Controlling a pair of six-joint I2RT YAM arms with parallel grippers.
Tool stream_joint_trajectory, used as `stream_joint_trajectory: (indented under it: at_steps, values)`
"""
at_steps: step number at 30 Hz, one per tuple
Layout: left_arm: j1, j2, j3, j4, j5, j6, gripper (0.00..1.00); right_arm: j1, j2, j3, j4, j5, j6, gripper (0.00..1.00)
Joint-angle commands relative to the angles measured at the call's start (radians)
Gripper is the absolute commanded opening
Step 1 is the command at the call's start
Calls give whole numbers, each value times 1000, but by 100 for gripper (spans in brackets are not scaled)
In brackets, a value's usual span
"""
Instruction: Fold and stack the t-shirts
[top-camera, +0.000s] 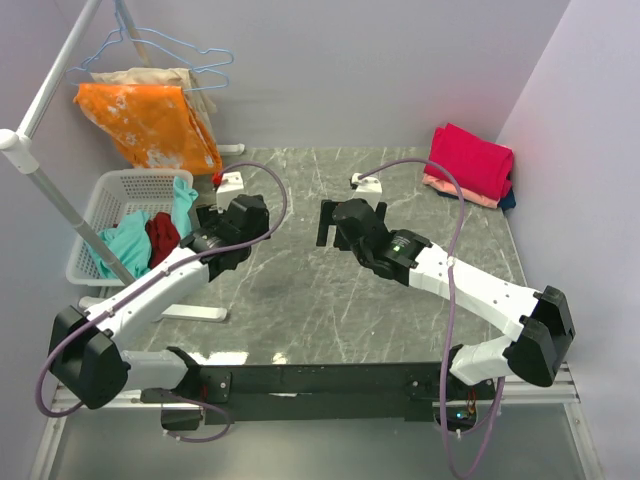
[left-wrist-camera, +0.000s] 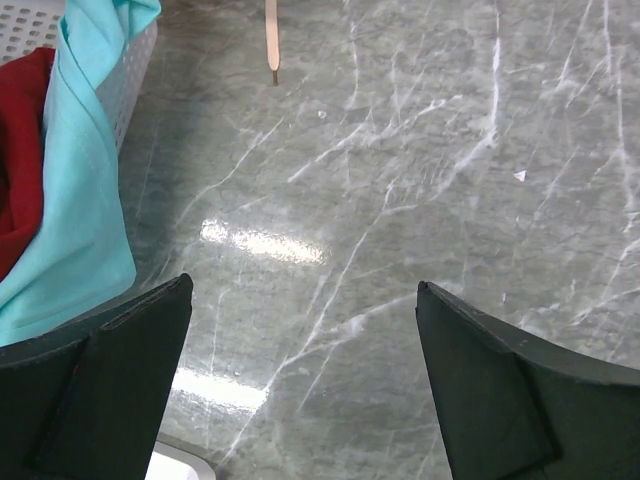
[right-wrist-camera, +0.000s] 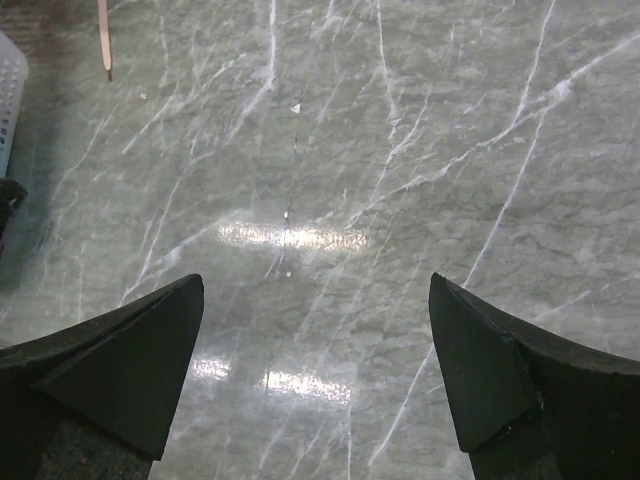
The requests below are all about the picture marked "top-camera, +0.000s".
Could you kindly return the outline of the dark red t shirt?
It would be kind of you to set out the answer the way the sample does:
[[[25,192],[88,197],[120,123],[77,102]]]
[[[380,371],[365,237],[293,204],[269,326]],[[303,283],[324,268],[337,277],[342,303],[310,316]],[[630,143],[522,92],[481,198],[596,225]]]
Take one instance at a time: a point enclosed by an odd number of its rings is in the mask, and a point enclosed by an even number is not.
[[[166,212],[159,212],[145,225],[151,244],[150,269],[163,262],[180,242],[180,235]]]

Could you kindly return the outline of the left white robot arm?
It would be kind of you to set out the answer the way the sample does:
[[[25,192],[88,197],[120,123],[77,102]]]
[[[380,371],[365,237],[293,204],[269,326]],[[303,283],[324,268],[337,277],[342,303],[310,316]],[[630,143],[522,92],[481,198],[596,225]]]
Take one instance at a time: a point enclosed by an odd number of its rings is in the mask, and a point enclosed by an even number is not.
[[[268,229],[262,196],[237,196],[212,223],[118,294],[86,312],[73,306],[61,311],[53,322],[49,371],[90,409],[127,390],[163,389],[179,402],[200,398],[201,367],[186,352],[177,347],[135,352],[129,343],[184,296],[245,261],[251,241]]]

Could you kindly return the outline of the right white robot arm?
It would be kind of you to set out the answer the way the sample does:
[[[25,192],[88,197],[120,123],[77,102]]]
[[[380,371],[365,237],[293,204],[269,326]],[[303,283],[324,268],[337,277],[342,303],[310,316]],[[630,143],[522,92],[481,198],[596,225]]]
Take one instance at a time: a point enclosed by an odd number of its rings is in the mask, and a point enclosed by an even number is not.
[[[475,384],[510,375],[537,387],[552,386],[575,338],[566,295],[552,286],[543,291],[519,286],[451,259],[415,232],[388,229],[385,209],[362,199],[324,200],[316,243],[326,245],[328,229],[335,227],[335,248],[351,251],[362,267],[438,295],[500,331],[494,340],[451,348],[438,377],[442,393],[460,399]]]

